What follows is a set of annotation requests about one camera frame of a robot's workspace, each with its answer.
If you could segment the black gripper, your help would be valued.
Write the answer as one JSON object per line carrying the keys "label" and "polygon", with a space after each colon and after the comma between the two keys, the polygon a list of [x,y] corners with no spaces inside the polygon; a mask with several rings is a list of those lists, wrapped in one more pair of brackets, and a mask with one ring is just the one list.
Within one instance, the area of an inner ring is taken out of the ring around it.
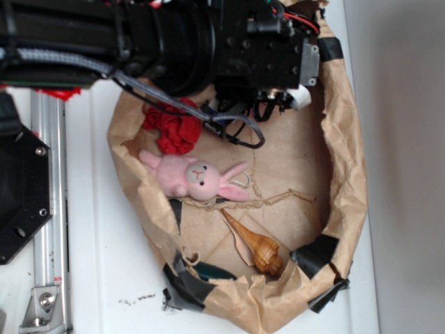
{"label": "black gripper", "polygon": [[318,6],[311,1],[224,1],[222,49],[215,87],[220,100],[246,105],[258,122],[274,108],[299,110],[311,104],[320,51]]}

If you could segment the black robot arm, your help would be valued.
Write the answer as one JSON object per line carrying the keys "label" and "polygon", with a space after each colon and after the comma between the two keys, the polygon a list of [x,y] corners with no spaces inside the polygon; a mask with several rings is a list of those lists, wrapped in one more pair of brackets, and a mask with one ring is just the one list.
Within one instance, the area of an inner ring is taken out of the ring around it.
{"label": "black robot arm", "polygon": [[2,84],[86,88],[123,74],[172,97],[313,86],[318,24],[279,1],[2,1]]}

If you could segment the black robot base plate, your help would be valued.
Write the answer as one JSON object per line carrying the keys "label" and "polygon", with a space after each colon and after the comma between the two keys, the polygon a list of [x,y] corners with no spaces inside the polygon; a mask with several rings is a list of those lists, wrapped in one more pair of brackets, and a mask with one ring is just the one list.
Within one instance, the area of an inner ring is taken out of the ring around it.
{"label": "black robot base plate", "polygon": [[9,264],[51,218],[50,149],[1,92],[1,264]]}

